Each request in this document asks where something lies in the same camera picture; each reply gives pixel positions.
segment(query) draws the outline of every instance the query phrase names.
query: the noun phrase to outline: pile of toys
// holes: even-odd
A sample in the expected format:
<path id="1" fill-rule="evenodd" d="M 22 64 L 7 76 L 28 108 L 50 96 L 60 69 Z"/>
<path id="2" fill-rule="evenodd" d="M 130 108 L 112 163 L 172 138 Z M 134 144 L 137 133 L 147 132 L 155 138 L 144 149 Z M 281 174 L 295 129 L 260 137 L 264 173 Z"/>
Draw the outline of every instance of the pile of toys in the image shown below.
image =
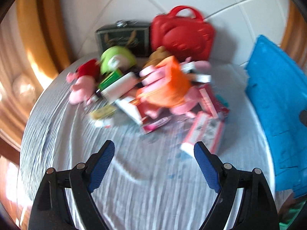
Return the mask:
<path id="1" fill-rule="evenodd" d="M 186 8 L 195 18 L 177 16 Z M 215 153 L 229 109 L 211 85 L 207 59 L 214 34 L 199 11 L 187 6 L 157 15 L 151 24 L 118 21 L 104 26 L 96 32 L 100 60 L 92 59 L 67 75 L 68 82 L 77 79 L 69 101 L 90 104 L 104 99 L 108 105 L 91 112 L 92 119 L 109 117 L 115 104 L 145 134 L 173 115 L 193 118 L 182 150 L 194 156 L 194 144 L 203 141 Z M 137 65 L 136 57 L 148 55 L 144 66 Z"/>

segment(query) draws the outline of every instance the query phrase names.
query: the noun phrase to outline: white tablecloth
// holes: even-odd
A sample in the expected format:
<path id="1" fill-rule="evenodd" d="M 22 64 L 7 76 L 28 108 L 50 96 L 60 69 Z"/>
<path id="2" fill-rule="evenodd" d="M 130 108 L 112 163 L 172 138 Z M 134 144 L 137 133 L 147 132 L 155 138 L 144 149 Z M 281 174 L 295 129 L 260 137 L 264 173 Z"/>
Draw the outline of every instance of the white tablecloth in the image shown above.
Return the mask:
<path id="1" fill-rule="evenodd" d="M 86 56 L 63 71 L 34 106 L 22 140 L 20 169 L 26 192 L 34 200 L 48 167 L 67 170 L 85 162 L 106 140 L 115 143 L 115 156 L 92 196 L 110 229 L 199 229 L 216 198 L 195 159 L 180 150 L 192 120 L 171 121 L 142 135 L 138 126 L 117 110 L 115 125 L 95 128 L 83 105 L 68 103 L 69 71 L 96 55 Z M 259 167 L 274 193 L 274 169 L 268 143 L 244 92 L 241 67 L 212 61 L 214 84 L 231 112 L 218 156 L 237 169 Z M 68 203 L 76 227 L 81 223 L 72 194 Z M 231 228 L 242 191 L 238 190 L 227 228 Z"/>

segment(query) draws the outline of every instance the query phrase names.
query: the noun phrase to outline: red handle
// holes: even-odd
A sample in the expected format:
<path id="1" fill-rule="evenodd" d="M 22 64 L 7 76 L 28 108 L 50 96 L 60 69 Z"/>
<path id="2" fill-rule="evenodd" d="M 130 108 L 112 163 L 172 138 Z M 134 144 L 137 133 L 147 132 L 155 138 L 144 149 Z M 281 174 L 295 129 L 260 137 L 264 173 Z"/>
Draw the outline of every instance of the red handle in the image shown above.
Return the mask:
<path id="1" fill-rule="evenodd" d="M 181 10 L 184 10 L 184 9 L 191 9 L 195 15 L 195 18 L 199 21 L 204 21 L 204 18 L 203 16 L 201 15 L 201 13 L 193 8 L 193 7 L 189 7 L 189 6 L 184 6 L 184 5 L 180 5 L 180 6 L 177 6 L 177 7 L 174 7 L 170 12 L 169 12 L 169 15 L 170 16 L 176 16 Z"/>

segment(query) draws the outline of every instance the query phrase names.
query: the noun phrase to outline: white tile wall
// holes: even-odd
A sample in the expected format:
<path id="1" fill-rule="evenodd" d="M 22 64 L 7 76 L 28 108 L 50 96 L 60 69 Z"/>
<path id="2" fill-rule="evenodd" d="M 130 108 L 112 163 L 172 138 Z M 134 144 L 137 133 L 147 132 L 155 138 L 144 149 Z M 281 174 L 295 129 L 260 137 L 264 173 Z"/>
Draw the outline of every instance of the white tile wall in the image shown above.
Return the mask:
<path id="1" fill-rule="evenodd" d="M 76 56 L 97 51 L 94 32 L 119 19 L 151 21 L 177 5 L 198 8 L 217 30 L 211 58 L 242 64 L 265 34 L 280 44 L 289 0 L 61 0 L 68 38 Z"/>

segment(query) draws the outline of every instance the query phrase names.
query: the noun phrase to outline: blue board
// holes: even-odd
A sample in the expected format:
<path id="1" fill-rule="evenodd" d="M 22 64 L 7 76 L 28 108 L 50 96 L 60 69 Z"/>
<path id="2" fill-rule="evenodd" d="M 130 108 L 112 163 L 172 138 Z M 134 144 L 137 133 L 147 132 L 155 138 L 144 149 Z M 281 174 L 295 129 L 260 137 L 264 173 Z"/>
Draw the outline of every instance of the blue board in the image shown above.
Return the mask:
<path id="1" fill-rule="evenodd" d="M 279 47 L 260 35 L 246 67 L 246 94 L 270 145 L 276 190 L 307 194 L 307 127 L 299 120 L 307 109 L 307 77 Z"/>

